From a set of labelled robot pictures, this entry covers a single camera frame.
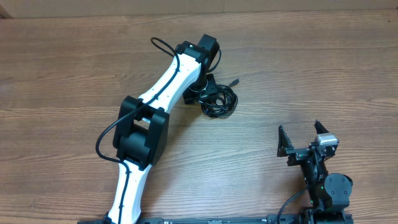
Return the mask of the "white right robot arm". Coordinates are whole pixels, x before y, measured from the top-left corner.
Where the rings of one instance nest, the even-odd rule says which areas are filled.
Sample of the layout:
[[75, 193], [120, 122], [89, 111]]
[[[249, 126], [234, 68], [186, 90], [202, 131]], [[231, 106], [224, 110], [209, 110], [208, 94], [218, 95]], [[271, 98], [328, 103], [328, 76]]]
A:
[[[314, 128], [314, 141], [306, 148], [294, 148], [282, 125], [278, 128], [278, 157], [286, 157], [288, 166], [300, 166], [305, 188], [291, 196], [279, 209], [277, 223], [353, 223], [353, 217], [345, 213], [349, 207], [353, 180], [347, 175], [329, 173], [325, 161], [332, 158], [339, 140], [318, 120]], [[286, 206], [304, 192], [308, 192], [311, 206], [303, 207], [298, 214], [283, 215]]]

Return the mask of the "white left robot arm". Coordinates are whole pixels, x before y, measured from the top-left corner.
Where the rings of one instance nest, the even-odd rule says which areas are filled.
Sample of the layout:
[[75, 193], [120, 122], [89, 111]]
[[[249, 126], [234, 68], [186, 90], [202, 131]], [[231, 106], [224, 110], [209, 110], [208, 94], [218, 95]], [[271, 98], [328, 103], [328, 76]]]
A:
[[170, 112], [179, 98], [186, 104], [214, 100], [216, 83], [211, 64], [220, 45], [203, 35], [197, 44], [185, 41], [173, 48], [173, 61], [160, 79], [138, 98], [123, 100], [113, 146], [119, 179], [113, 206], [102, 223], [137, 223], [146, 178], [167, 144]]

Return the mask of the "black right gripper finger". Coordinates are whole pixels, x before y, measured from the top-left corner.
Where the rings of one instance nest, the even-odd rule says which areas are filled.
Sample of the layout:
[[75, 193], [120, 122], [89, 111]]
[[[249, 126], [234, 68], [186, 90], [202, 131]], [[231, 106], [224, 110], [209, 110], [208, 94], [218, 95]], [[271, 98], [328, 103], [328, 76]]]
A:
[[321, 122], [319, 120], [315, 121], [314, 128], [315, 128], [317, 134], [329, 133], [329, 131], [321, 124]]
[[277, 157], [286, 157], [293, 153], [294, 147], [284, 131], [283, 125], [280, 125], [278, 128], [279, 133], [279, 142], [277, 148]]

